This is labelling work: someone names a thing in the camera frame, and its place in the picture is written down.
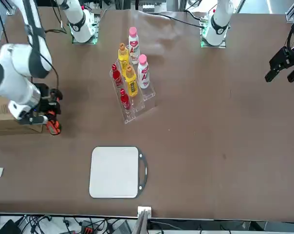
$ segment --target white plate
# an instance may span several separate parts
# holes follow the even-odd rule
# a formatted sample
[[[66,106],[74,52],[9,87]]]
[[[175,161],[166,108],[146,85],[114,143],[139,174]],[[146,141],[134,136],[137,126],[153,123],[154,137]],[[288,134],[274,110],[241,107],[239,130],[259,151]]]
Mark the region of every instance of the white plate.
[[[145,164],[140,184],[139,164]],[[135,198],[147,181],[147,162],[133,146],[98,146],[92,152],[89,192],[93,198]]]

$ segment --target yellow bottle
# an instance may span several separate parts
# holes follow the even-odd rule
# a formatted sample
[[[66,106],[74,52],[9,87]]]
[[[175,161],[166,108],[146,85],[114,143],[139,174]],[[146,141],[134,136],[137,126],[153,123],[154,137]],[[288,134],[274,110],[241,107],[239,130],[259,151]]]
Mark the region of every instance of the yellow bottle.
[[[121,69],[122,69],[122,75],[125,77],[127,67],[129,64],[129,50],[126,48],[124,43],[120,43],[118,58],[119,58]]]
[[[126,78],[129,95],[131,97],[136,96],[138,92],[137,83],[136,83],[136,74],[135,74],[134,68],[131,65],[127,67],[125,78]]]

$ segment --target table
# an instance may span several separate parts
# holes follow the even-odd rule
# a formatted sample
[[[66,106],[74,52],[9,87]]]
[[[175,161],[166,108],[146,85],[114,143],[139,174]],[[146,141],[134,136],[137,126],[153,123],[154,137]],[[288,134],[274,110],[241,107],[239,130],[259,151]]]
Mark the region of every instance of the table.
[[[45,29],[57,28],[50,8],[40,16]],[[125,125],[109,70],[130,26],[157,106]],[[143,205],[154,217],[294,222],[294,83],[289,71],[264,79],[290,24],[284,15],[238,14],[231,26],[226,49],[201,48],[196,27],[130,10],[106,12],[96,46],[48,34],[63,132],[0,136],[0,212],[136,216]],[[6,30],[10,42],[26,42],[20,15]],[[44,82],[55,85],[54,73]],[[149,177],[137,199],[90,197],[98,145],[144,152]]]

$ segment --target red ketchup bottle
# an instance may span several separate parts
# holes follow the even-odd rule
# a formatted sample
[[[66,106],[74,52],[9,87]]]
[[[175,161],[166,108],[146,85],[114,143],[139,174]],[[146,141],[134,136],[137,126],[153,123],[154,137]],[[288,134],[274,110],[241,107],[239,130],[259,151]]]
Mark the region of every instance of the red ketchup bottle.
[[[124,107],[124,109],[129,110],[130,109],[130,102],[129,102],[129,97],[126,93],[126,91],[124,89],[120,90],[120,99],[121,99],[121,103]]]
[[[117,69],[116,64],[112,65],[112,78],[116,84],[117,87],[121,87],[122,86],[122,78],[121,78],[121,74]]]

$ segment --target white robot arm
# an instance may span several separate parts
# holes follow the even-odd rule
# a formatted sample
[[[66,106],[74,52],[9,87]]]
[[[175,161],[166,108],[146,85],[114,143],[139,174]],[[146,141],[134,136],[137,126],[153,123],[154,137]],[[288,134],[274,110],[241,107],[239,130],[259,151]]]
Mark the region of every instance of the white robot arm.
[[[13,0],[13,3],[22,13],[30,44],[1,47],[0,95],[11,100],[9,110],[19,120],[40,101],[39,89],[27,77],[45,78],[51,70],[52,59],[34,0]]]
[[[56,2],[65,12],[76,41],[85,43],[95,35],[94,14],[86,9],[82,10],[78,0],[56,0]]]
[[[218,46],[223,42],[233,12],[232,0],[218,0],[215,13],[209,20],[209,25],[203,36],[210,45]]]
[[[28,78],[45,78],[52,59],[45,41],[34,0],[13,0],[21,11],[29,44],[4,44],[0,49],[0,95],[9,99],[8,108],[21,124],[46,124],[53,135],[60,133],[56,115],[62,94]]]

